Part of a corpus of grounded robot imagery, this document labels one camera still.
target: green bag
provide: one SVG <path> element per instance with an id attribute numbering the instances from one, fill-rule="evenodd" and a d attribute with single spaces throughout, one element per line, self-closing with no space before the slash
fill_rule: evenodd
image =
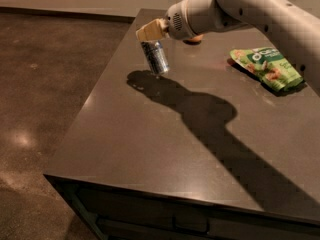
<path id="1" fill-rule="evenodd" d="M 301 75 L 275 48 L 232 50 L 231 58 L 274 91 L 288 91 L 303 82 Z"/>

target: green plastic packet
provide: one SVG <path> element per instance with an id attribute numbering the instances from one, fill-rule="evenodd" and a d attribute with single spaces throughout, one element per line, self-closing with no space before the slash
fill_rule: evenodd
<path id="1" fill-rule="evenodd" d="M 272 90 L 288 91 L 303 82 L 302 76 L 275 48 L 232 50 L 231 58 Z"/>

